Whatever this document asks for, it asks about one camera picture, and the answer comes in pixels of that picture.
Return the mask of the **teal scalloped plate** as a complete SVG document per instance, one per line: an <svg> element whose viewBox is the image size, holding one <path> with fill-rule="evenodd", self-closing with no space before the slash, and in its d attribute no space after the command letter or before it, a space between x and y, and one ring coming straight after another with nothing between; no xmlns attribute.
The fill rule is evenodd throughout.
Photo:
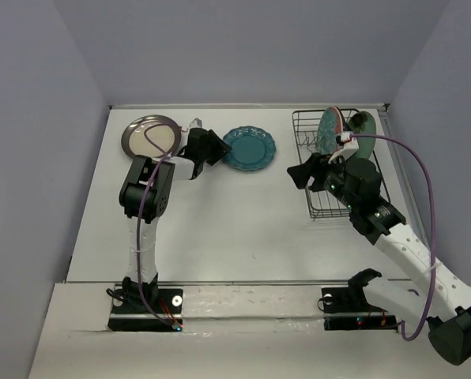
<svg viewBox="0 0 471 379"><path fill-rule="evenodd" d="M274 160L277 146L272 135L256 126L240 126L229 130L223 142L232 150L223 158L229 167L245 172L260 171Z"/></svg>

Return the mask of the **red plate with teal flower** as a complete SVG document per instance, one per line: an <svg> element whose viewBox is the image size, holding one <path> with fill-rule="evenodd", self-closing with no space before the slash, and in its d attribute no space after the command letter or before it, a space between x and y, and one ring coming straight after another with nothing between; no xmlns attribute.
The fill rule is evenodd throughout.
<svg viewBox="0 0 471 379"><path fill-rule="evenodd" d="M332 155L337 150L336 136L343 132L344 117L338 107L323 111L318 124L316 150L322 155Z"/></svg>

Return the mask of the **cream plate with brown rim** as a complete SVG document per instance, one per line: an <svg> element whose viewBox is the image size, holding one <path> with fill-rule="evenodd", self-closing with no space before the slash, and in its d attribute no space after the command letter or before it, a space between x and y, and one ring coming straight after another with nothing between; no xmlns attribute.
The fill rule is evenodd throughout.
<svg viewBox="0 0 471 379"><path fill-rule="evenodd" d="M121 136L121 147L131 159L136 155L159 159L174 155L182 140L181 127L171 118L152 114L131 122Z"/></svg>

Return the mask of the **light green flower plate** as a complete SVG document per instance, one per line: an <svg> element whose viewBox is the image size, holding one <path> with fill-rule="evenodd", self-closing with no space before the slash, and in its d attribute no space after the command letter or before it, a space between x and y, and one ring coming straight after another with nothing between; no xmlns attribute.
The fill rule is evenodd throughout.
<svg viewBox="0 0 471 379"><path fill-rule="evenodd" d="M366 111L355 113L347 121L348 131L354 134L373 135L377 134L375 118ZM358 138L359 149L354 154L356 158L369 159L373 153L376 139L372 137Z"/></svg>

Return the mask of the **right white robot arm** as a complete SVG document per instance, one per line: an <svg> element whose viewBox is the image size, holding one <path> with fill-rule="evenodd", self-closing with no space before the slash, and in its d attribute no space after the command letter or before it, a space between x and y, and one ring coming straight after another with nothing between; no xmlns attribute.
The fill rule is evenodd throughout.
<svg viewBox="0 0 471 379"><path fill-rule="evenodd" d="M296 188L326 191L349 210L349 221L373 246L388 256L422 292L383 293L379 285L357 283L346 291L357 310L381 300L385 309L418 325L425 316L428 339L447 362L459 366L471 357L471 287L462 282L419 239L405 217L380 194L382 176L368 159L336 159L314 153L289 167Z"/></svg>

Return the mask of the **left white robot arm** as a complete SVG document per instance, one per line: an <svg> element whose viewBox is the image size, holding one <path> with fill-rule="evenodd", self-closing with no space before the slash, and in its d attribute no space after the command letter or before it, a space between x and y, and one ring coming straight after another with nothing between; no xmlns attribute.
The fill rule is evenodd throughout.
<svg viewBox="0 0 471 379"><path fill-rule="evenodd" d="M232 150L211 129L190 129L186 144L168 148L153 141L149 130L145 129L144 138L160 154L156 158L136 154L119 193L119 204L130 227L130 257L122 281L122 300L130 301L141 312L152 310L157 303L156 231L173 182L196 179L205 164L214 165Z"/></svg>

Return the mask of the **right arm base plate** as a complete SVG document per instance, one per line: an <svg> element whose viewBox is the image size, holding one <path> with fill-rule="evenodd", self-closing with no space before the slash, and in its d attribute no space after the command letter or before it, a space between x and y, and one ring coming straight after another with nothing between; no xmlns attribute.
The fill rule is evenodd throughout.
<svg viewBox="0 0 471 379"><path fill-rule="evenodd" d="M392 330L397 332L400 322L382 308L370 305L364 288L382 274L368 268L355 274L346 285L324 287L317 301L324 315L324 329L334 331Z"/></svg>

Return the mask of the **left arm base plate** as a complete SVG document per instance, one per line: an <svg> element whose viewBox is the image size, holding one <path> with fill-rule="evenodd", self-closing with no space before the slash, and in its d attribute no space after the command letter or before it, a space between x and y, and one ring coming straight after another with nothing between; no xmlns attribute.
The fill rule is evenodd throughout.
<svg viewBox="0 0 471 379"><path fill-rule="evenodd" d="M149 308L136 298L123 294L120 286L108 288L111 311L107 327L113 332L181 332L183 330L183 289L160 287L157 300Z"/></svg>

